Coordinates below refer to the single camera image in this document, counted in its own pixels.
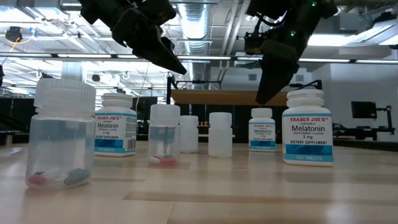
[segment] ceiling duct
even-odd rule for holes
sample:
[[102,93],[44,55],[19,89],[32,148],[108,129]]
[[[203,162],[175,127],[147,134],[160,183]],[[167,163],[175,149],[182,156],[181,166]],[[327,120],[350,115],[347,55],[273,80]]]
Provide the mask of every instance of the ceiling duct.
[[[208,4],[178,4],[181,15],[181,28],[186,39],[206,39],[210,21],[210,5]],[[208,42],[185,42],[185,51],[188,55],[208,55]],[[210,79],[209,63],[190,63],[192,80],[208,81]],[[193,89],[203,89],[208,85],[192,85]]]

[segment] clear plastic jar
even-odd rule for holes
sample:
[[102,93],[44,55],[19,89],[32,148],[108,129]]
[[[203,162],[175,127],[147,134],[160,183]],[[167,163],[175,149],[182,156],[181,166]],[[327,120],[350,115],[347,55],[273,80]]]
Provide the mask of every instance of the clear plastic jar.
[[211,113],[209,129],[209,156],[215,158],[232,157],[232,114]]
[[181,152],[197,153],[199,142],[199,118],[197,116],[181,116]]
[[323,91],[297,90],[287,95],[283,113],[284,161],[292,165],[332,166],[333,129]]
[[275,121],[272,109],[254,108],[249,121],[249,148],[254,152],[275,152]]
[[175,165],[180,157],[180,107],[150,108],[148,161],[152,165]]
[[105,93],[104,108],[95,113],[95,154],[124,157],[136,153],[137,113],[131,109],[132,96]]
[[30,188],[58,190],[90,180],[95,93],[94,87],[70,80],[37,83],[25,178]]

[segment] small clear vial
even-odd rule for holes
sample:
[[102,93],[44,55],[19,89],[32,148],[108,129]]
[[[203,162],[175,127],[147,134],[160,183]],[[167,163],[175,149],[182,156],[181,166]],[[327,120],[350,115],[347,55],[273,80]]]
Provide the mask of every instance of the small clear vial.
[[137,113],[131,109],[132,96],[105,93],[102,109],[95,113],[95,154],[124,157],[136,153]]
[[148,161],[152,165],[175,165],[180,157],[180,107],[152,105],[150,108]]
[[60,190],[90,181],[94,161],[94,87],[56,78],[37,82],[25,182]]
[[198,117],[181,116],[181,152],[197,153],[199,142]]
[[254,108],[249,121],[249,148],[254,152],[275,152],[275,121],[272,109]]
[[232,114],[211,113],[209,129],[209,156],[215,158],[232,157]]
[[306,166],[333,165],[333,129],[330,110],[323,108],[322,90],[287,94],[283,113],[285,163]]

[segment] white wall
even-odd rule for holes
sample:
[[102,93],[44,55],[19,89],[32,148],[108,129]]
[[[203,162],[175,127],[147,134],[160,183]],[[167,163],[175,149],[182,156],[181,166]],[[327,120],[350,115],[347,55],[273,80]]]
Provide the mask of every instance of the white wall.
[[[398,67],[396,65],[330,64],[313,73],[323,80],[325,107],[330,109],[333,122],[347,128],[357,126],[387,126],[387,113],[378,112],[377,119],[353,119],[352,101],[374,101],[379,108],[392,106],[392,125],[398,128]],[[380,141],[398,141],[396,135],[378,134]]]

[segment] ceiling light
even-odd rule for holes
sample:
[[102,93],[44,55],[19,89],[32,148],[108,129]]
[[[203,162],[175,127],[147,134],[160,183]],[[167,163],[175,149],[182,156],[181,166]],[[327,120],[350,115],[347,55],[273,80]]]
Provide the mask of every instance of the ceiling light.
[[231,57],[222,56],[177,56],[180,60],[231,60]]
[[398,34],[380,43],[380,45],[397,45],[397,44],[398,44]]
[[51,54],[0,53],[2,57],[52,57]]
[[70,58],[111,58],[111,55],[106,54],[58,54],[58,57]]
[[63,3],[62,6],[80,7],[80,3]]
[[356,63],[398,65],[398,60],[357,60]]
[[118,58],[135,58],[135,59],[137,59],[138,57],[135,55],[118,55]]
[[238,61],[250,61],[250,62],[254,62],[254,61],[258,61],[258,60],[260,60],[261,58],[258,58],[258,57],[238,57],[236,60],[238,60]]
[[348,63],[349,59],[300,58],[299,62]]
[[308,46],[344,46],[350,41],[349,36],[339,34],[313,34]]
[[11,81],[11,80],[8,80],[8,79],[3,79],[2,82],[3,82],[3,83],[8,83],[8,84],[11,84],[11,85],[17,84],[16,82]]

